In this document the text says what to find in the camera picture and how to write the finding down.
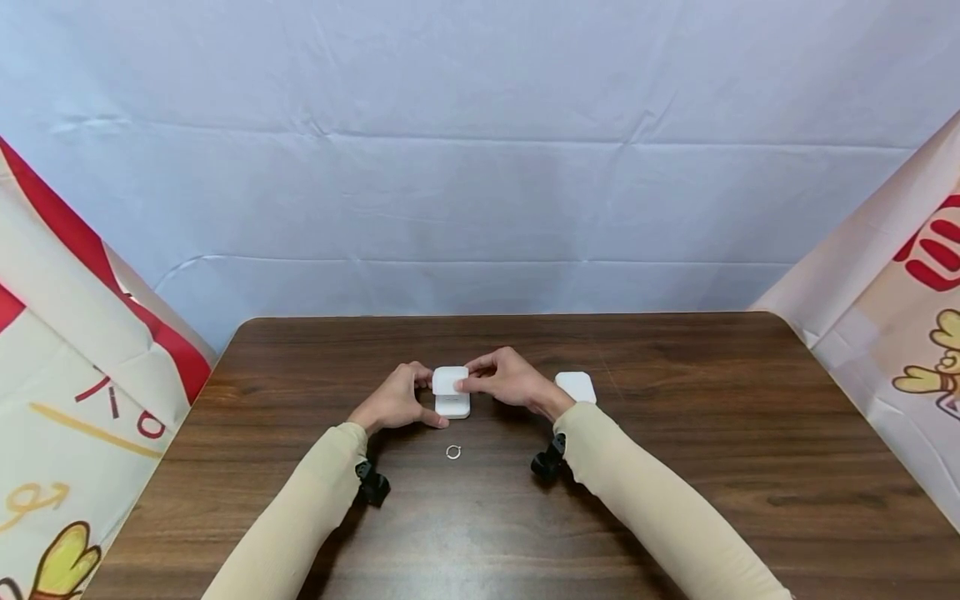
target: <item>small white box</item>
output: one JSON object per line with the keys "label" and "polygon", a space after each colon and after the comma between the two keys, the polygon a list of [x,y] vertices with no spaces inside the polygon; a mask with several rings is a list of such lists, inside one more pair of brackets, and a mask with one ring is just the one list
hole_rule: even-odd
{"label": "small white box", "polygon": [[466,419],[470,416],[470,394],[457,392],[454,385],[469,377],[467,367],[437,367],[433,370],[433,395],[437,398],[434,410],[448,419]]}
{"label": "small white box", "polygon": [[597,403],[597,394],[593,391],[593,381],[582,371],[558,372],[553,382],[567,392],[575,402]]}

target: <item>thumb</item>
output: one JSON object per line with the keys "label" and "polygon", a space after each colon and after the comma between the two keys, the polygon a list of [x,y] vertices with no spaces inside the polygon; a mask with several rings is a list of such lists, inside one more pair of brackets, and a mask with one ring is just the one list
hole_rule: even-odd
{"label": "thumb", "polygon": [[425,425],[430,425],[431,427],[436,427],[437,429],[446,429],[446,427],[450,425],[449,420],[441,417],[429,408],[424,408],[420,411],[420,422]]}

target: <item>wooden table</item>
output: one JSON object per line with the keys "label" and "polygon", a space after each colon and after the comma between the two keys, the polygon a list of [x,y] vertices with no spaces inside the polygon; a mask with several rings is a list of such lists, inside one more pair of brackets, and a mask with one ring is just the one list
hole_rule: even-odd
{"label": "wooden table", "polygon": [[[747,313],[249,322],[85,598],[199,598],[310,445],[398,362],[504,345],[551,377],[589,372],[600,406],[798,598],[960,593],[956,533],[793,333]],[[472,410],[374,437],[393,491],[354,506],[302,598],[683,598],[569,473],[532,478],[544,420],[483,396]]]}

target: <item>black clip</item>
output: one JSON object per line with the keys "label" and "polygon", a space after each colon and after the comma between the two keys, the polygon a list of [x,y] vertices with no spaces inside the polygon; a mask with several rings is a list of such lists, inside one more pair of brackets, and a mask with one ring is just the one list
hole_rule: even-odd
{"label": "black clip", "polygon": [[360,493],[363,494],[367,504],[380,508],[383,499],[390,493],[390,482],[387,478],[376,472],[373,463],[364,461],[357,465],[357,477],[360,478]]}
{"label": "black clip", "polygon": [[560,473],[560,465],[564,461],[564,451],[566,450],[566,435],[558,433],[553,439],[546,452],[540,452],[534,457],[534,462],[530,464],[530,470],[534,472],[544,483],[556,481]]}

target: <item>arm sleeve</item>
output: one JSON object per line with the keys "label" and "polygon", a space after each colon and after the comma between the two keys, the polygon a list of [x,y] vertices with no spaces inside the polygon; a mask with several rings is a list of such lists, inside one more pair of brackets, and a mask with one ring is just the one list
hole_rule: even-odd
{"label": "arm sleeve", "polygon": [[554,425],[564,457],[690,600],[790,600],[790,592],[730,524],[594,404]]}
{"label": "arm sleeve", "polygon": [[354,469],[366,452],[363,427],[328,429],[233,548],[204,600],[296,598],[320,546],[353,503],[360,488]]}

